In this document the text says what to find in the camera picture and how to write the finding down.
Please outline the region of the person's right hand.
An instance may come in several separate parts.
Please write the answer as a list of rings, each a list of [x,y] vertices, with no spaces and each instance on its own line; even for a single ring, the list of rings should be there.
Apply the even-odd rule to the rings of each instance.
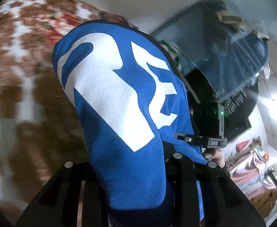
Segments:
[[[207,149],[207,150],[205,150],[204,157],[208,161],[214,161],[221,168],[224,168],[224,166],[225,166],[224,154],[219,149]]]

